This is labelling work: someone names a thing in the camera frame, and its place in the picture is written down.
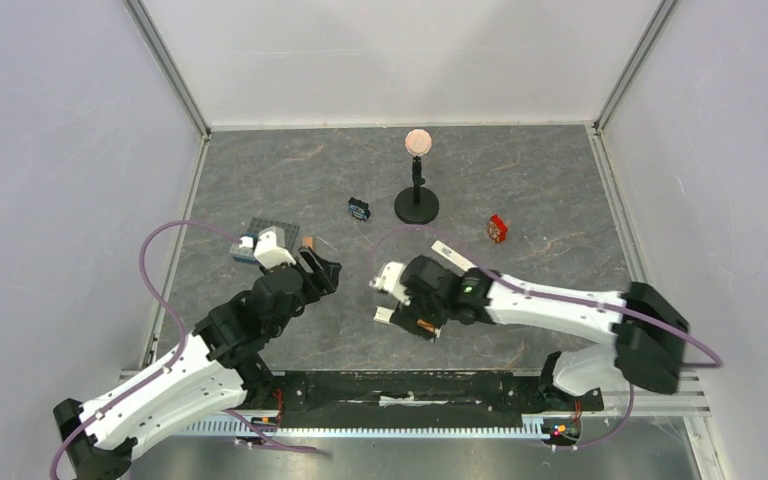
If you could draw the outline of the orange battery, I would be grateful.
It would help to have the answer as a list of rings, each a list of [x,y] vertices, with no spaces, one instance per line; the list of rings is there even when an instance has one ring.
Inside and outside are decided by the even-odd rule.
[[[420,328],[422,328],[422,329],[424,329],[424,330],[426,330],[426,331],[429,331],[429,332],[437,332],[437,331],[439,330],[439,328],[438,328],[438,327],[436,327],[436,326],[434,326],[433,324],[431,324],[431,323],[428,323],[428,322],[426,322],[426,321],[424,321],[424,320],[422,320],[422,319],[418,319],[418,320],[416,321],[416,324],[417,324],[417,325],[418,325]]]

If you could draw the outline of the white remote battery cover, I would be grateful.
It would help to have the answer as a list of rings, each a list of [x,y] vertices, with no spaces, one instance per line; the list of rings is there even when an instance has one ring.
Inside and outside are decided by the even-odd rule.
[[[462,272],[476,268],[474,262],[440,240],[436,240],[432,244],[431,249]]]

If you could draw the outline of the white remote control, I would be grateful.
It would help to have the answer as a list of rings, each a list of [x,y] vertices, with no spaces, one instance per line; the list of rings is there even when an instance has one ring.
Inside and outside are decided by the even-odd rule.
[[[418,319],[420,318],[411,317],[408,313],[401,310],[393,310],[382,306],[378,306],[373,315],[373,320],[378,323],[397,326],[423,338],[436,338],[440,335],[440,329],[437,332],[429,332],[420,328],[416,324]]]

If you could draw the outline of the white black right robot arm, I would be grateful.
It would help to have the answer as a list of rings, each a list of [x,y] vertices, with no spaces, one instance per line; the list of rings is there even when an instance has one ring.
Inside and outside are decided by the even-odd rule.
[[[456,272],[420,255],[385,264],[370,285],[398,302],[386,323],[429,341],[450,320],[536,327],[590,341],[546,360],[537,392],[551,408],[622,382],[662,395],[678,390],[689,323],[647,283],[632,282],[626,291],[572,290],[477,266]]]

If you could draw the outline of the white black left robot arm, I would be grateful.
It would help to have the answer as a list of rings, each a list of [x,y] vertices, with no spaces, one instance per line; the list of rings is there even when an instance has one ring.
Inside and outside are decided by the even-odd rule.
[[[308,247],[302,264],[264,269],[253,285],[209,311],[154,364],[93,400],[53,409],[79,479],[118,479],[177,430],[216,412],[263,408],[276,390],[260,352],[305,307],[336,292],[342,266]]]

